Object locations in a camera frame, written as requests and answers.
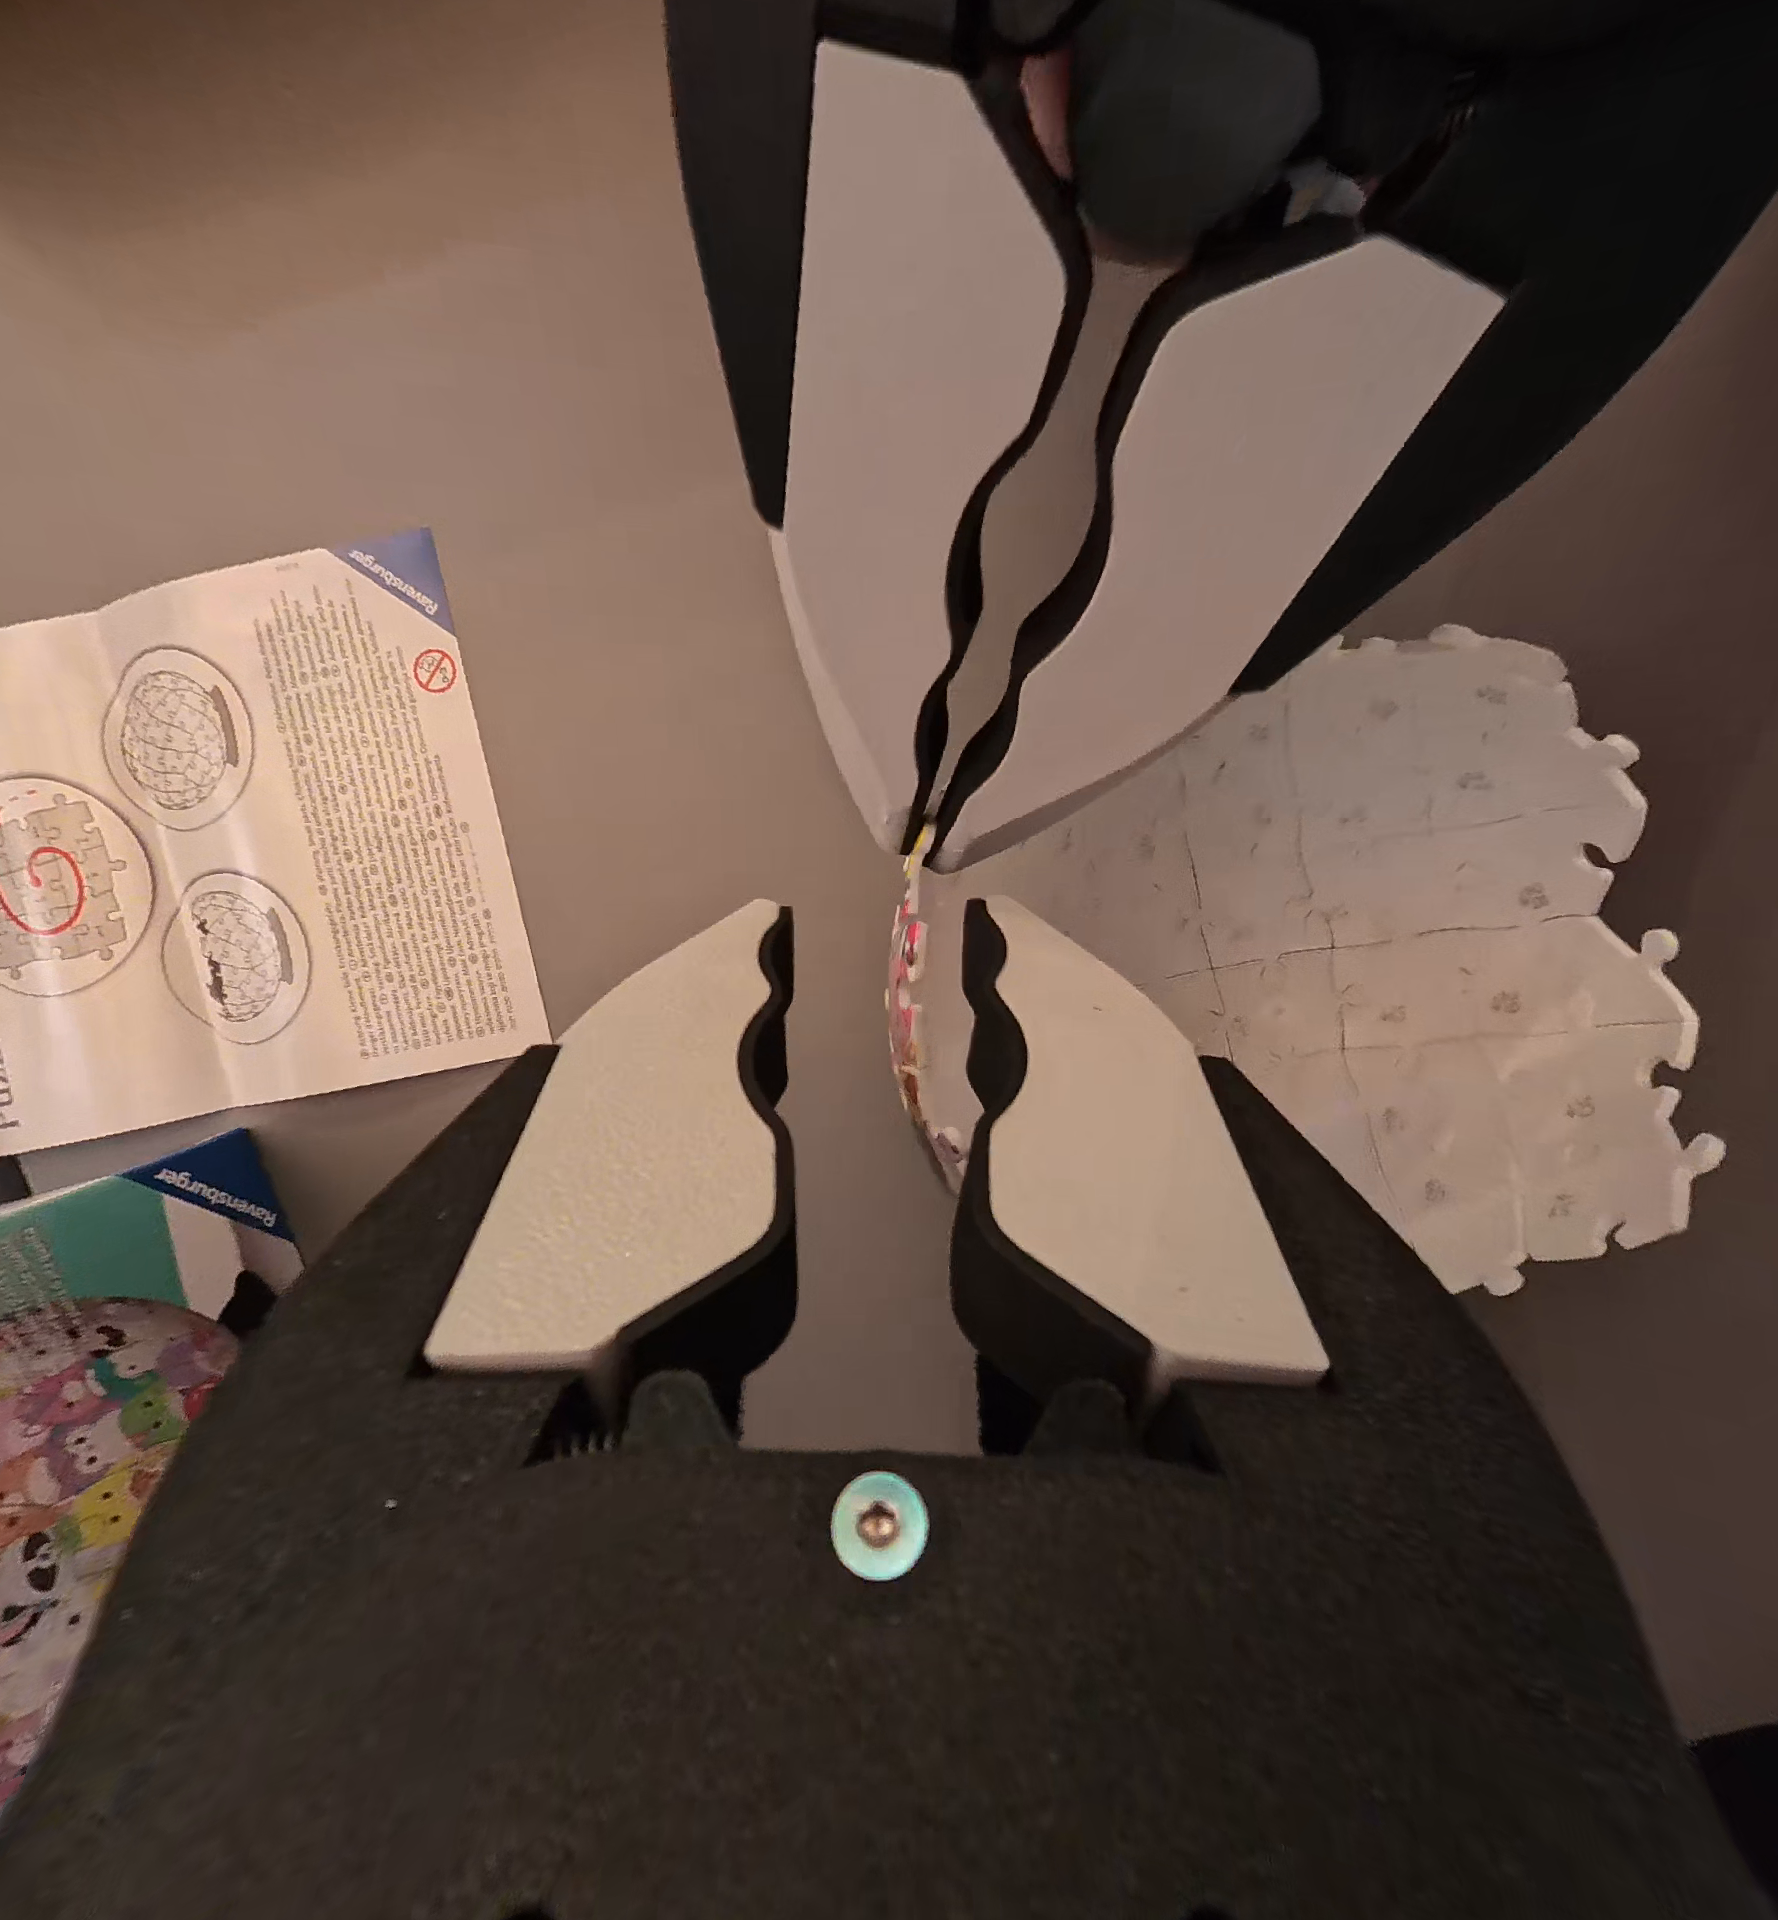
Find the partly built puzzle ball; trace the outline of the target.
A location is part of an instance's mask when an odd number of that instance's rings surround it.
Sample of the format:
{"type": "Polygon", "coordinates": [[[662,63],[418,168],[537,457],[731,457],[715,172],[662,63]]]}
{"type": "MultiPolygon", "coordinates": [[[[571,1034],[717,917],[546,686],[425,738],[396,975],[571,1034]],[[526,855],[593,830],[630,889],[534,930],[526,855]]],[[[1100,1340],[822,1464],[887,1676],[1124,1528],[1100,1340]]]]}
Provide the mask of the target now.
{"type": "Polygon", "coordinates": [[[1636,758],[1546,647],[1335,638],[1054,827],[906,879],[905,1110],[958,1190],[964,908],[1009,898],[1235,1062],[1450,1293],[1678,1236],[1724,1144],[1684,1141],[1656,1078],[1698,1051],[1677,937],[1600,915],[1646,824],[1636,758]]]}

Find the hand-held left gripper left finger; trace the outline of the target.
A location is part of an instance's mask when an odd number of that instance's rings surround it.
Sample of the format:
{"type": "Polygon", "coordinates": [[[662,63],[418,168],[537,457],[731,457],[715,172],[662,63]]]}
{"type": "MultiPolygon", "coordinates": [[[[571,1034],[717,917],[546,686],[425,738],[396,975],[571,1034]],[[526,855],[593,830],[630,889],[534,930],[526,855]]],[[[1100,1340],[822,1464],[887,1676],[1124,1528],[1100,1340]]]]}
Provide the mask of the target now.
{"type": "Polygon", "coordinates": [[[423,1347],[437,1374],[553,1381],[537,1448],[614,1448],[666,1374],[740,1439],[801,1300],[795,985],[793,911],[750,900],[561,1036],[423,1347]]]}

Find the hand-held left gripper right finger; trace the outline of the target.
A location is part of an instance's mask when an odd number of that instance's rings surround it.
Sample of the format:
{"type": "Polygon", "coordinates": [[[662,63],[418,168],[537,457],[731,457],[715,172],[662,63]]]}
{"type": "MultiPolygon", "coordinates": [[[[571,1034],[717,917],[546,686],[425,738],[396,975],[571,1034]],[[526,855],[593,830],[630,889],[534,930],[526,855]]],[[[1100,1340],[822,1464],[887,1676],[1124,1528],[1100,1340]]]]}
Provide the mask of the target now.
{"type": "Polygon", "coordinates": [[[1000,1410],[1100,1385],[1145,1426],[1183,1387],[1326,1381],[1331,1352],[1184,1032],[1014,898],[968,902],[960,954],[979,1114],[952,1312],[1000,1410]]]}

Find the white instruction leaflet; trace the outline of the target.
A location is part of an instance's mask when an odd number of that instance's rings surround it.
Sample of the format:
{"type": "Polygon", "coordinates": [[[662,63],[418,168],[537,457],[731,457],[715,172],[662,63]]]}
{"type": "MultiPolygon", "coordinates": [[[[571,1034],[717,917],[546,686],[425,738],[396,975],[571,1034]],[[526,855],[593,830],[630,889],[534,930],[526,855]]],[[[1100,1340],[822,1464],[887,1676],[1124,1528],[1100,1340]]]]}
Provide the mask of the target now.
{"type": "Polygon", "coordinates": [[[548,1039],[431,531],[0,628],[0,1159],[548,1039]]]}

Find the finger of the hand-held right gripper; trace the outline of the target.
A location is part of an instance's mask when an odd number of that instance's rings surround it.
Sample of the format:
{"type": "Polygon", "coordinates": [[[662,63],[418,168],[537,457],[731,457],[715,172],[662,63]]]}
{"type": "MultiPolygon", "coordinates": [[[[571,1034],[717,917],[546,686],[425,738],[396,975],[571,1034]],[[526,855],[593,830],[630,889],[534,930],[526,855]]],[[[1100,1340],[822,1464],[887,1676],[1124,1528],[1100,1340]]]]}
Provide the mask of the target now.
{"type": "Polygon", "coordinates": [[[933,809],[980,517],[1043,428],[1088,245],[1023,69],[829,38],[812,75],[781,599],[873,843],[933,809]]]}
{"type": "Polygon", "coordinates": [[[1097,517],[1017,641],[995,764],[933,866],[1084,806],[1211,717],[1497,322],[1506,297],[1390,237],[1314,224],[1165,286],[1097,423],[1097,517]]]}

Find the colourful puzzle box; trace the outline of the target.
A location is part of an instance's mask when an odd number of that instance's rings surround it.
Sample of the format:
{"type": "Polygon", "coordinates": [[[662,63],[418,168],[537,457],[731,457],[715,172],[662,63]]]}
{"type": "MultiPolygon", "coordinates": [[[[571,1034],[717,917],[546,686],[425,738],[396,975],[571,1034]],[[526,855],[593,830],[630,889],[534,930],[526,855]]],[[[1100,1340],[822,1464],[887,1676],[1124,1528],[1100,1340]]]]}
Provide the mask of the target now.
{"type": "Polygon", "coordinates": [[[245,1127],[0,1204],[0,1819],[189,1428],[300,1275],[245,1127]]]}

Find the person's right hand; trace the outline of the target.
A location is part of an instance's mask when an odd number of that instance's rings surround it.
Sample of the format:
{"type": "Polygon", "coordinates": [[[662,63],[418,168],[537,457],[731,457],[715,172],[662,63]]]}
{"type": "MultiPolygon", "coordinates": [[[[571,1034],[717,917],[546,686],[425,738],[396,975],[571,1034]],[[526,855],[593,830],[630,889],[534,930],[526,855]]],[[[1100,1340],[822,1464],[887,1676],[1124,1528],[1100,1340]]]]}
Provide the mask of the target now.
{"type": "Polygon", "coordinates": [[[1058,46],[1020,63],[1020,99],[1031,135],[1051,172],[1074,183],[1070,146],[1073,48],[1058,46]]]}

